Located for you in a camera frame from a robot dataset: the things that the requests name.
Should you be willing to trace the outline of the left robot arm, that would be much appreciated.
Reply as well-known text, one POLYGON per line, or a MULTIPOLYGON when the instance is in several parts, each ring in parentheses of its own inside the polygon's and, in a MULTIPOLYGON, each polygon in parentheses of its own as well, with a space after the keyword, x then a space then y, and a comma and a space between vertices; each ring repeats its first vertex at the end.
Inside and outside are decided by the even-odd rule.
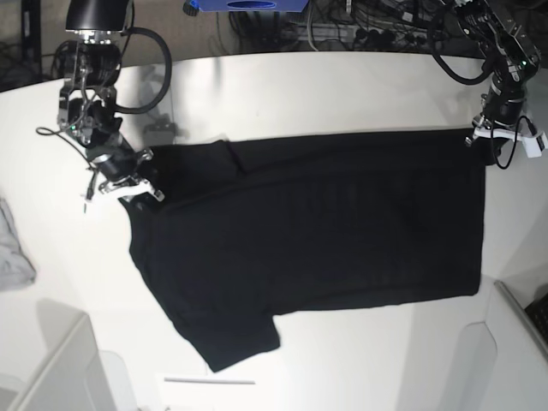
POLYGON ((488 93, 481 97, 481 112, 473 119, 473 134, 465 139, 468 147, 488 139, 483 145, 485 161, 500 170, 510 167, 519 144, 529 158, 542 156, 547 136, 534 124, 527 107, 527 83, 539 72, 540 52, 501 3, 444 1, 429 23, 427 43, 438 66, 452 80, 464 86, 491 81, 488 93), (485 58, 474 78, 457 74, 438 52, 435 32, 448 14, 485 58))

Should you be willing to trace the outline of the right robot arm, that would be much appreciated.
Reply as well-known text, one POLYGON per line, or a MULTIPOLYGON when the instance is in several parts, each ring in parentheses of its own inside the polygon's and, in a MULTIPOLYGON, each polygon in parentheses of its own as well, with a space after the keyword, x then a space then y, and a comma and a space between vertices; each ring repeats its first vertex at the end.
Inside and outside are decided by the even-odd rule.
POLYGON ((153 152, 137 152, 121 132, 122 115, 142 115, 158 106, 170 89, 172 56, 164 39, 151 29, 134 24, 131 1, 73 1, 68 7, 65 29, 77 35, 68 42, 63 63, 63 86, 58 97, 58 129, 40 127, 39 135, 67 142, 85 160, 92 178, 85 199, 95 192, 131 201, 145 195, 158 202, 164 193, 154 184, 150 166, 153 152), (117 103, 116 82, 127 48, 115 36, 143 36, 157 44, 164 57, 164 79, 151 102, 140 107, 117 103))

